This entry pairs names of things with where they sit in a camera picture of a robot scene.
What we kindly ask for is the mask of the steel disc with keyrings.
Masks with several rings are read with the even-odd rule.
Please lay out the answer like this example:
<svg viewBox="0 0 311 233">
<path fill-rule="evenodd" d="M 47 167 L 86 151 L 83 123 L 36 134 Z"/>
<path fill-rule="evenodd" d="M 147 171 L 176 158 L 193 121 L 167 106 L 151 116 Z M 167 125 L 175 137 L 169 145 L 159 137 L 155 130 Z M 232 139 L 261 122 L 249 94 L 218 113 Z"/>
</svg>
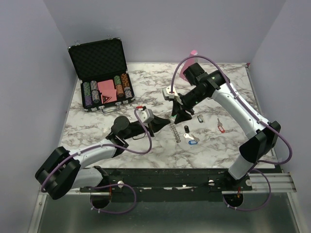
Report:
<svg viewBox="0 0 311 233">
<path fill-rule="evenodd" d="M 177 131 L 177 129 L 173 123 L 170 123 L 170 129 L 173 133 L 173 136 L 175 138 L 176 143 L 180 143 L 181 142 L 180 136 L 179 136 L 178 131 Z"/>
</svg>

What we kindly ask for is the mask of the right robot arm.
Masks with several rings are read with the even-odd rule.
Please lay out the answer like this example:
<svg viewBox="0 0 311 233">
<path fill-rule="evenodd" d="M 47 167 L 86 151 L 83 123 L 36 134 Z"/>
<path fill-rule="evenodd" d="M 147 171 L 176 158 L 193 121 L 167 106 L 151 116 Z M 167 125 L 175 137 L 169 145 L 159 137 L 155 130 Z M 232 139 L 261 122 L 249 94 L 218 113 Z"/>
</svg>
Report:
<svg viewBox="0 0 311 233">
<path fill-rule="evenodd" d="M 175 123 L 191 120 L 194 106 L 205 99 L 213 99 L 233 117 L 248 139 L 239 147 L 240 154 L 223 179 L 227 189 L 235 190 L 241 185 L 241 178 L 275 146 L 281 126 L 277 121 L 270 122 L 261 116 L 246 100 L 238 101 L 241 96 L 233 84 L 226 83 L 220 71 L 208 74 L 195 63 L 184 71 L 184 75 L 194 86 L 190 92 L 182 95 L 171 86 L 162 90 L 164 99 L 173 102 Z"/>
</svg>

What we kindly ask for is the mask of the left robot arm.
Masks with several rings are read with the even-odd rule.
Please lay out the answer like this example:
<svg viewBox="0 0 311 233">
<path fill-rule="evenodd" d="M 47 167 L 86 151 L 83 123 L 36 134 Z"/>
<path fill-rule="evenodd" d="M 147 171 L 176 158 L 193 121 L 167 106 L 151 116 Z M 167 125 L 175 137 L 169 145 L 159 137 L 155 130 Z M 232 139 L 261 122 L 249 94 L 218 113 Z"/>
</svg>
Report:
<svg viewBox="0 0 311 233">
<path fill-rule="evenodd" d="M 114 120 L 111 132 L 99 143 L 71 152 L 63 146 L 57 147 L 50 154 L 35 174 L 41 184 L 41 192 L 57 200 L 73 189 L 78 173 L 85 167 L 100 160 L 114 158 L 124 151 L 144 155 L 152 149 L 153 133 L 167 126 L 170 120 L 155 116 L 145 126 L 140 119 L 130 122 L 125 116 Z M 125 139 L 145 133 L 149 139 L 149 147 L 145 151 L 136 151 L 128 148 Z"/>
</svg>

